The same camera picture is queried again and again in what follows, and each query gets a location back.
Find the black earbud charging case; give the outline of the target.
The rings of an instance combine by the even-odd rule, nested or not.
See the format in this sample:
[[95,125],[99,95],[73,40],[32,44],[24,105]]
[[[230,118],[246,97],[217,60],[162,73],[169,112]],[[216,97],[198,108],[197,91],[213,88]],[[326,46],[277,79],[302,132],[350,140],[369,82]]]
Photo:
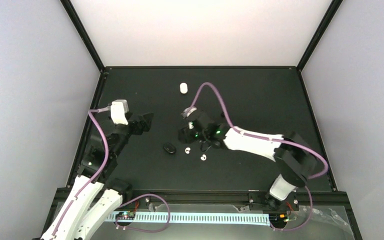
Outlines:
[[163,150],[170,155],[173,155],[177,152],[177,148],[170,142],[164,143],[162,147],[163,147]]

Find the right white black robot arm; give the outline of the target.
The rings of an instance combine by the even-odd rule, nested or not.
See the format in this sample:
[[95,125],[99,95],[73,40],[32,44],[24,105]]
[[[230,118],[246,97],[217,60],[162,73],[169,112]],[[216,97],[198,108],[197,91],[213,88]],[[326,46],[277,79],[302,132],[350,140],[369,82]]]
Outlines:
[[178,130],[183,144],[200,142],[200,150],[223,149],[255,154],[273,161],[279,174],[265,194],[262,204],[277,211],[289,195],[307,185],[317,165],[306,142],[295,132],[289,135],[263,134],[226,123],[217,123],[195,107],[181,114],[187,126]]

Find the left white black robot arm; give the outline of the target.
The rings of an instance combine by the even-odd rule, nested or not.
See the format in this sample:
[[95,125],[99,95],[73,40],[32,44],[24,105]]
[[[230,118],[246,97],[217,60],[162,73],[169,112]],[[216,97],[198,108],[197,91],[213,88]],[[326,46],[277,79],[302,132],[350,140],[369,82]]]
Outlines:
[[94,114],[105,109],[91,109],[89,119],[101,136],[101,148],[91,146],[77,170],[71,191],[42,240],[89,240],[107,216],[131,198],[131,184],[110,179],[118,166],[118,157],[134,135],[149,132],[154,114],[133,115],[122,111],[122,121],[114,123],[114,131],[105,135]]

